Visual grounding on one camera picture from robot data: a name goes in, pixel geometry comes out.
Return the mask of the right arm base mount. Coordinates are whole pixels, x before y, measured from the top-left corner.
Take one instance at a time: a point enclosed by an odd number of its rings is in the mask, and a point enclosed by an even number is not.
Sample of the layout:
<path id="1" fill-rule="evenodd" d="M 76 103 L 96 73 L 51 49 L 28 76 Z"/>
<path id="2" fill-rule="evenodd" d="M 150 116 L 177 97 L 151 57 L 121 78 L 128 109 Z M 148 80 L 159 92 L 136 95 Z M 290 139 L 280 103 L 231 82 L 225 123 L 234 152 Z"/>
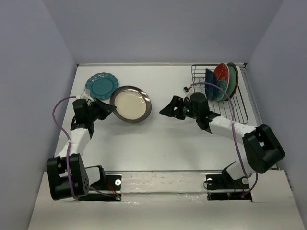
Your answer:
<path id="1" fill-rule="evenodd" d="M 203 182 L 208 201 L 252 200 L 249 181 L 246 177 L 233 180 L 222 174 L 209 174 Z"/>

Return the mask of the light green round plate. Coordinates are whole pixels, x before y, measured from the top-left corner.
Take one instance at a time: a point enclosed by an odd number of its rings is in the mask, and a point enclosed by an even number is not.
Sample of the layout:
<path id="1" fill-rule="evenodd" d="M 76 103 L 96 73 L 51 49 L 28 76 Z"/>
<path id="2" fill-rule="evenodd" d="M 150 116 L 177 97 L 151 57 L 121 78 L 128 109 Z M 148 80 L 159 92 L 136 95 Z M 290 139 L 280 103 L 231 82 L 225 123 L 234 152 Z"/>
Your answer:
<path id="1" fill-rule="evenodd" d="M 229 84 L 226 93 L 232 98 L 237 88 L 237 73 L 232 64 L 228 63 L 227 65 L 229 68 Z"/>

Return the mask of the dark teal round plate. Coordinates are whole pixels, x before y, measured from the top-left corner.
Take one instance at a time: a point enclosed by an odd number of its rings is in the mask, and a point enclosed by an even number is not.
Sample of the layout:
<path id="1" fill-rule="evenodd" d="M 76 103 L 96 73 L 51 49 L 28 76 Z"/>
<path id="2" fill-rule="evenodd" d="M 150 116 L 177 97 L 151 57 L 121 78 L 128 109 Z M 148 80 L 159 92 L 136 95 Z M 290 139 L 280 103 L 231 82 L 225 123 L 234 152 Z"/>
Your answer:
<path id="1" fill-rule="evenodd" d="M 235 73 L 234 77 L 230 78 L 234 82 L 234 87 L 233 87 L 231 94 L 230 94 L 230 98 L 232 98 L 235 95 L 237 87 L 238 87 L 239 75 L 238 75 L 237 67 L 233 62 L 229 62 L 227 65 L 228 65 L 229 68 L 232 67 L 232 69 L 234 70 L 234 73 Z"/>

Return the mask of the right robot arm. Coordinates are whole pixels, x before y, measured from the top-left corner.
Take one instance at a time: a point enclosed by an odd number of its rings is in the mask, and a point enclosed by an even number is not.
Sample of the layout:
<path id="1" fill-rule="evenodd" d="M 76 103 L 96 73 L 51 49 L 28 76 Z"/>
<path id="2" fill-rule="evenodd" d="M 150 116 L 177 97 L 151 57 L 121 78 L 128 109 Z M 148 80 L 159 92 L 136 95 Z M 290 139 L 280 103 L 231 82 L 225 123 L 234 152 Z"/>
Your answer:
<path id="1" fill-rule="evenodd" d="M 174 96 L 159 113 L 178 120 L 192 118 L 201 130 L 229 138 L 236 147 L 244 146 L 245 158 L 239 155 L 238 161 L 226 166 L 220 174 L 206 178 L 204 187 L 208 190 L 235 189 L 242 184 L 242 179 L 254 173 L 264 174 L 285 157 L 285 151 L 268 125 L 249 126 L 229 120 L 211 111 L 202 93 L 193 93 L 188 99 Z"/>

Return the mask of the silver rimmed cream plate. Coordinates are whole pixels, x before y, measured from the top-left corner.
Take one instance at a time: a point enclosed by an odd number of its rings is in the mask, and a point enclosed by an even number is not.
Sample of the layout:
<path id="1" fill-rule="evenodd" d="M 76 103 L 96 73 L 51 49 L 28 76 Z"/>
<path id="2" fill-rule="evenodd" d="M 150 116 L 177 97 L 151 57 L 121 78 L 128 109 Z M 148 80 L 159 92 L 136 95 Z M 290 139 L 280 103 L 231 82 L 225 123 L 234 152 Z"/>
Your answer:
<path id="1" fill-rule="evenodd" d="M 148 118 L 152 102 L 148 94 L 135 86 L 121 86 L 110 96 L 110 104 L 115 106 L 115 116 L 128 123 L 139 123 Z"/>

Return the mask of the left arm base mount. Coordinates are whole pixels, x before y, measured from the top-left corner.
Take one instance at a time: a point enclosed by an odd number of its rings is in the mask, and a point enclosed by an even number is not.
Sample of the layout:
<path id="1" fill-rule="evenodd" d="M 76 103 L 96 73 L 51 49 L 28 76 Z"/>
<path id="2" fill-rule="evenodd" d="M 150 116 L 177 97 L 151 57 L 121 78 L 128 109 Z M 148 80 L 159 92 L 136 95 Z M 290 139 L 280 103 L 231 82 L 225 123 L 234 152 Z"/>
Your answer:
<path id="1" fill-rule="evenodd" d="M 81 196 L 78 201 L 102 201 L 102 202 L 120 202 L 122 175 L 106 174 L 106 181 L 99 180 L 90 185 L 91 188 L 87 195 Z"/>

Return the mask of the red teal floral plate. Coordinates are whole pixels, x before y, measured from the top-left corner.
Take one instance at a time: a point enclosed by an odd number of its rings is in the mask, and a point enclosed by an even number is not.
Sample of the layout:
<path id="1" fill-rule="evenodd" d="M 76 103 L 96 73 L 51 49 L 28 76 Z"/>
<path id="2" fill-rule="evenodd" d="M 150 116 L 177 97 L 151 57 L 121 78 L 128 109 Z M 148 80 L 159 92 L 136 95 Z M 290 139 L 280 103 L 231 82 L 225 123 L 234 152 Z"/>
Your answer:
<path id="1" fill-rule="evenodd" d="M 228 66 L 225 63 L 218 64 L 213 74 L 215 76 L 215 85 L 225 92 L 229 85 L 230 72 Z"/>

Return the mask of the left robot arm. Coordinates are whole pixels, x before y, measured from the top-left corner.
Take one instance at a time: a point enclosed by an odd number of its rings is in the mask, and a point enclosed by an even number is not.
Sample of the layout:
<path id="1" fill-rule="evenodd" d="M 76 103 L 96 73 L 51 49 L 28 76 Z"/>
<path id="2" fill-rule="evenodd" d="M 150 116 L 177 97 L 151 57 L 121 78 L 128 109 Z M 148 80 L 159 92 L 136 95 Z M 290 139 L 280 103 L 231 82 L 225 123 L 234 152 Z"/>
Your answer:
<path id="1" fill-rule="evenodd" d="M 116 197 L 100 192 L 98 189 L 106 185 L 106 177 L 94 173 L 90 179 L 82 161 L 82 154 L 94 134 L 94 122 L 105 120 L 116 111 L 116 106 L 107 104 L 97 98 L 85 99 L 76 96 L 66 97 L 61 101 L 74 98 L 74 116 L 71 121 L 70 133 L 61 125 L 57 125 L 66 135 L 68 141 L 60 153 L 47 160 L 47 176 L 51 198 L 62 200 L 73 198 L 78 200 L 95 191 L 104 197 Z"/>

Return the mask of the navy leaf shaped dish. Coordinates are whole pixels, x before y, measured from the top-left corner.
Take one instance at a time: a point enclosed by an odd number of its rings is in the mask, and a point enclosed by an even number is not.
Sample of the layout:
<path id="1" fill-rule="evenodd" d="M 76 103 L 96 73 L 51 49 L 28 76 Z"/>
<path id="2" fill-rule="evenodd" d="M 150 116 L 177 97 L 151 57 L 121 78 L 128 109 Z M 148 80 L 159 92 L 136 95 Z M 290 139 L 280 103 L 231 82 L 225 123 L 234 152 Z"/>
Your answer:
<path id="1" fill-rule="evenodd" d="M 205 70 L 205 95 L 208 100 L 220 101 L 224 97 L 224 92 L 227 88 L 225 77 L 221 80 L 217 79 L 216 75 L 206 68 Z"/>

